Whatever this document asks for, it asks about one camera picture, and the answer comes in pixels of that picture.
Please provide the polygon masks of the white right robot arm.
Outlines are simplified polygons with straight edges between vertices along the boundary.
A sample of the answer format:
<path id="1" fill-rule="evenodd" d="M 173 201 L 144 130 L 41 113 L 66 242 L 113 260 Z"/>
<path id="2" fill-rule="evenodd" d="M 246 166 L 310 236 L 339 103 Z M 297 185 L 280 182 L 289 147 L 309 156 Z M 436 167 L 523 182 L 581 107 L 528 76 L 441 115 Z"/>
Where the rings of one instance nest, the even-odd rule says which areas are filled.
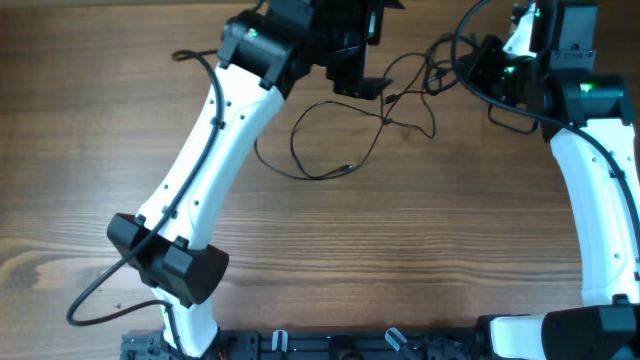
<path id="1" fill-rule="evenodd" d="M 568 190 L 579 241 L 582 304 L 477 321 L 489 359 L 635 359 L 639 355 L 639 178 L 635 114 L 624 79 L 594 70 L 597 5 L 529 1 L 507 41 L 451 54 L 457 81 L 490 108 L 533 120 Z"/>

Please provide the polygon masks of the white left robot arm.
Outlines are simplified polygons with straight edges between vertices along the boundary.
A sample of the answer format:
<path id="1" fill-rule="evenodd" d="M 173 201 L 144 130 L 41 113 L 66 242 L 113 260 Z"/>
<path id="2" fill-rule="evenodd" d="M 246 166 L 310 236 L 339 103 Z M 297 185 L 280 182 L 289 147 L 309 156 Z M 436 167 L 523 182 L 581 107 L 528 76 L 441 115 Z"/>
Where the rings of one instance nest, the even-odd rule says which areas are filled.
<path id="1" fill-rule="evenodd" d="M 174 359 L 202 359 L 219 327 L 212 295 L 229 263 L 211 243 L 216 218 L 251 147 L 295 83 L 321 66 L 339 95 L 373 100 L 386 78 L 364 74 L 379 42 L 385 1 L 268 1 L 224 26 L 206 64 L 206 102 L 168 174 L 107 236 L 163 309 L 160 345 Z"/>

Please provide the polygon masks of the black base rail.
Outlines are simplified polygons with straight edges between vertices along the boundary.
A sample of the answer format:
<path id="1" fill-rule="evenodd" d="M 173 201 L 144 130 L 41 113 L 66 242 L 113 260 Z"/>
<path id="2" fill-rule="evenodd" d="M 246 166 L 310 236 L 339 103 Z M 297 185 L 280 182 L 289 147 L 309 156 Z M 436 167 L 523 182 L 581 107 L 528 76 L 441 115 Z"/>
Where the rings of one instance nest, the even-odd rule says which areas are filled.
<path id="1" fill-rule="evenodd" d="M 465 360 L 495 359 L 473 328 L 413 332 L 287 332 L 222 330 L 201 356 L 206 360 Z"/>

